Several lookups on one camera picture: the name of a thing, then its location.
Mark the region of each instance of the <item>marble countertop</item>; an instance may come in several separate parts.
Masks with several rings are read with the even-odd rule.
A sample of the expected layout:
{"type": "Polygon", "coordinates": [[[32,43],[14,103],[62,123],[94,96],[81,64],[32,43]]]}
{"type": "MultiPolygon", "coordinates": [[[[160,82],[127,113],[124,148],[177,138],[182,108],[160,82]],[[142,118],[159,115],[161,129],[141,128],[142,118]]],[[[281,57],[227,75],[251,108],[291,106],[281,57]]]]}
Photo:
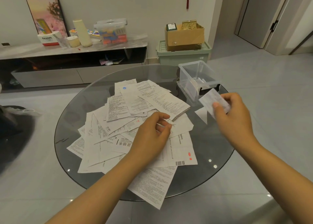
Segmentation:
{"type": "Polygon", "coordinates": [[[39,57],[49,55],[61,55],[72,53],[85,53],[96,51],[108,51],[117,49],[128,48],[141,48],[148,45],[148,36],[135,35],[128,36],[128,42],[122,44],[110,44],[104,46],[102,42],[94,42],[90,47],[83,47],[82,45],[76,48],[61,48],[60,46],[44,46],[41,43],[33,43],[22,46],[7,46],[0,48],[0,60],[13,59],[13,58],[25,58],[25,57],[39,57]]]}

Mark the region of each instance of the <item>clear plastic box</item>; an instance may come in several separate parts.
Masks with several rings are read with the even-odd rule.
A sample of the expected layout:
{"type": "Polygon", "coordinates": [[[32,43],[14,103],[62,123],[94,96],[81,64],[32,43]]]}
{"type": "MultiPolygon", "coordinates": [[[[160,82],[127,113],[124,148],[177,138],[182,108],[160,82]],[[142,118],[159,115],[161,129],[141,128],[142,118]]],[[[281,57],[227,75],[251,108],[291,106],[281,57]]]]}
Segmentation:
{"type": "Polygon", "coordinates": [[[191,106],[198,104],[200,89],[215,88],[219,81],[215,80],[214,71],[204,61],[195,61],[178,65],[180,68],[178,86],[190,100],[191,106]]]}
{"type": "Polygon", "coordinates": [[[99,32],[104,45],[119,44],[127,42],[125,25],[127,25],[125,18],[110,19],[96,22],[94,28],[99,32]]]}

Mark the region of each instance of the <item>green storage bin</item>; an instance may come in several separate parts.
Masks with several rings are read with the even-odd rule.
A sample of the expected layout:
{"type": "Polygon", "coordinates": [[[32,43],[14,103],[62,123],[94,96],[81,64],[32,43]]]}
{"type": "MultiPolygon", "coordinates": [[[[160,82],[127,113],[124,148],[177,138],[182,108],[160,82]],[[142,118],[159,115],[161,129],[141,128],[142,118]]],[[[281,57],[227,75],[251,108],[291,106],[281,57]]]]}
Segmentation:
{"type": "Polygon", "coordinates": [[[206,63],[211,50],[211,47],[207,43],[203,43],[201,45],[201,49],[198,50],[168,52],[166,50],[165,40],[162,40],[157,46],[157,55],[160,60],[160,64],[178,66],[178,64],[199,60],[206,63]]]}

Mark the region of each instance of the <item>hand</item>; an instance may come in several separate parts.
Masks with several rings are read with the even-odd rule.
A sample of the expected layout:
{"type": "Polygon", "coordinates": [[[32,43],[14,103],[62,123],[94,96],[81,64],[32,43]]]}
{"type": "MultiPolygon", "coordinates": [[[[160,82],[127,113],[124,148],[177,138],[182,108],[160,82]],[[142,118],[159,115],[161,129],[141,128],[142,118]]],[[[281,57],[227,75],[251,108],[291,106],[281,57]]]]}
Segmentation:
{"type": "Polygon", "coordinates": [[[137,162],[141,169],[163,150],[172,128],[172,124],[164,120],[168,118],[170,116],[166,113],[155,112],[139,127],[127,155],[137,162]]]}
{"type": "Polygon", "coordinates": [[[256,138],[252,130],[250,112],[242,102],[240,95],[227,93],[221,96],[230,103],[231,109],[228,114],[225,114],[219,103],[213,103],[214,114],[220,131],[235,148],[250,144],[256,138]]]}

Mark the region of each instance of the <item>plastic storage box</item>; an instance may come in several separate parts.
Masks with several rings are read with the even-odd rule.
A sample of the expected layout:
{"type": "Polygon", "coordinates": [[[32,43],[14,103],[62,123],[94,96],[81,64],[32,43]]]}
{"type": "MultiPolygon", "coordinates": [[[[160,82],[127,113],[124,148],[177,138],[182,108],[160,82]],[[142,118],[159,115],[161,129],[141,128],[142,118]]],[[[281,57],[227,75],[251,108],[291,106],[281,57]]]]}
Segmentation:
{"type": "Polygon", "coordinates": [[[190,100],[191,106],[198,104],[200,89],[214,88],[219,84],[214,79],[214,71],[203,61],[179,64],[180,76],[177,81],[185,96],[190,100]]]}
{"type": "Polygon", "coordinates": [[[198,50],[174,51],[170,52],[166,49],[166,42],[160,41],[157,46],[157,55],[160,64],[178,66],[181,63],[193,62],[202,60],[207,62],[211,48],[207,43],[201,45],[198,50]]]}
{"type": "Polygon", "coordinates": [[[94,28],[99,32],[101,41],[104,45],[126,43],[126,27],[127,20],[110,19],[101,20],[94,24],[94,28]]]}

